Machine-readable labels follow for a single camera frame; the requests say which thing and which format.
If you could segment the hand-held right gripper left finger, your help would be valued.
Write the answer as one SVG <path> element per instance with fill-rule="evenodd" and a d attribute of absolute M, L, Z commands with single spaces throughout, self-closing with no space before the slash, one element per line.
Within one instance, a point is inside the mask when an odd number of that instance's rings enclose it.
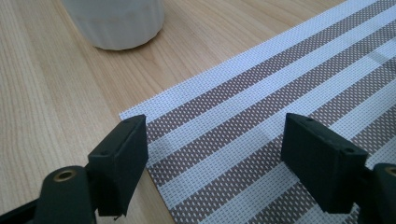
<path fill-rule="evenodd" d="M 89 154 L 88 174 L 101 217 L 127 215 L 148 158 L 145 115 L 121 121 Z"/>

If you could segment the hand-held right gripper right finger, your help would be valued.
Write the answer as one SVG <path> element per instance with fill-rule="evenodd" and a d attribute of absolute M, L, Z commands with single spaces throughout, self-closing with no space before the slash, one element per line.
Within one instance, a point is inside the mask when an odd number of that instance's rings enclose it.
<path fill-rule="evenodd" d="M 286 115 L 281 160 L 297 175 L 324 212 L 347 214 L 355 178 L 368 153 L 318 121 Z"/>

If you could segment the striped woven placemat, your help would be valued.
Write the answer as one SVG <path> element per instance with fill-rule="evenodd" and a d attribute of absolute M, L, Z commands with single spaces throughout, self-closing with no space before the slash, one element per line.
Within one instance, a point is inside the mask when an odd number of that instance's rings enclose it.
<path fill-rule="evenodd" d="M 396 0 L 346 0 L 128 110 L 176 224 L 357 224 L 281 160 L 289 113 L 396 163 Z"/>

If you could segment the white ribbed cup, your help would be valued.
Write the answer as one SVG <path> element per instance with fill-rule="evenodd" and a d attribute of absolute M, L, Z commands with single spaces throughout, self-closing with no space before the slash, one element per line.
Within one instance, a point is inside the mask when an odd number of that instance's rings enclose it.
<path fill-rule="evenodd" d="M 99 49 L 133 49 L 163 27 L 163 0 L 61 0 L 80 33 Z"/>

